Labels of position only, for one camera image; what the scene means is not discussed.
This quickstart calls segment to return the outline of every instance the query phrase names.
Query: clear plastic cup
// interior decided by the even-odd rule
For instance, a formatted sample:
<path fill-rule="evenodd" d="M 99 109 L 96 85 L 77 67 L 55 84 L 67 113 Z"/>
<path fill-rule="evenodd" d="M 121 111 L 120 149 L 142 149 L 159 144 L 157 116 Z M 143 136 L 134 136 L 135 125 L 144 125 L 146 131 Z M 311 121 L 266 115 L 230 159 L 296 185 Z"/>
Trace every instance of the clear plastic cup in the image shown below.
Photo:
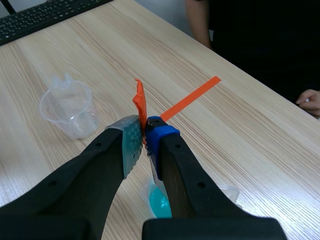
<path fill-rule="evenodd" d="M 235 204 L 239 196 L 239 189 L 234 186 L 218 185 L 220 190 Z M 151 218 L 171 218 L 171 209 L 169 200 L 160 191 L 153 179 L 144 185 L 140 195 L 149 209 Z"/>
<path fill-rule="evenodd" d="M 53 79 L 52 86 L 41 98 L 39 112 L 71 138 L 88 137 L 99 124 L 91 90 L 68 74 L 64 78 Z"/>

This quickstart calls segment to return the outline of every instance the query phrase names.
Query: person's arm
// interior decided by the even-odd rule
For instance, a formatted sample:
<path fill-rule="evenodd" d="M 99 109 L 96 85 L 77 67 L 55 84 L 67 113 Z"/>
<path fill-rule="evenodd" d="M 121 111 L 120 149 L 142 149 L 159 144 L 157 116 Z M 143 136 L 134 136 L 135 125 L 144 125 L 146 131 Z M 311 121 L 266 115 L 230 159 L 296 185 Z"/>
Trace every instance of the person's arm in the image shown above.
<path fill-rule="evenodd" d="M 320 118 L 320 91 L 309 89 L 304 91 L 296 104 L 315 118 Z"/>
<path fill-rule="evenodd" d="M 195 39 L 212 49 L 209 35 L 208 0 L 185 0 L 186 14 Z"/>

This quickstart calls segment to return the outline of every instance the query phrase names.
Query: black shirt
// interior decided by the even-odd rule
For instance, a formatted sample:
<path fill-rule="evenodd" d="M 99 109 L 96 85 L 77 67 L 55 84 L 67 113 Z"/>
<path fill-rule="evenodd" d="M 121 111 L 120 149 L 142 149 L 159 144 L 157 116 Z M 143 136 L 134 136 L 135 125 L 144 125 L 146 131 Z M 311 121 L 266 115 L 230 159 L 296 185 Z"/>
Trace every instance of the black shirt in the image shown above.
<path fill-rule="evenodd" d="M 320 90 L 319 0 L 208 2 L 217 54 L 291 102 Z"/>

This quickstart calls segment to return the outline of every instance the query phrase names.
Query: blue liquid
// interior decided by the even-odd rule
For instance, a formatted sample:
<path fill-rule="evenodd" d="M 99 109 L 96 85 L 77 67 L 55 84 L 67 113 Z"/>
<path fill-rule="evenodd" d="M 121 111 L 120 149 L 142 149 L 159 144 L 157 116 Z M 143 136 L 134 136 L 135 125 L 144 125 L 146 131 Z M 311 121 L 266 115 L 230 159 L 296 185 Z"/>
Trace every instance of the blue liquid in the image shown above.
<path fill-rule="evenodd" d="M 171 218 L 169 200 L 163 195 L 159 188 L 155 188 L 149 196 L 149 202 L 154 215 L 157 218 Z"/>

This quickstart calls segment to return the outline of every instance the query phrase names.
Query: screw hole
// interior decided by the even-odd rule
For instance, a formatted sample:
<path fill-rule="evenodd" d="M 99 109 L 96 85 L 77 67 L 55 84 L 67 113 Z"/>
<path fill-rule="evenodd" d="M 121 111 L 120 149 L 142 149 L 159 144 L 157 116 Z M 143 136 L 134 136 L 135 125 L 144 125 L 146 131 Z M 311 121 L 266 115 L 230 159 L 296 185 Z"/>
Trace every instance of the screw hole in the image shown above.
<path fill-rule="evenodd" d="M 201 182 L 198 182 L 197 185 L 198 185 L 198 187 L 201 188 L 201 189 L 204 189 L 204 188 L 206 187 L 205 183 L 202 182 L 202 181 L 201 181 Z"/>
<path fill-rule="evenodd" d="M 57 181 L 51 181 L 48 184 L 48 187 L 54 187 L 55 185 L 57 185 Z"/>

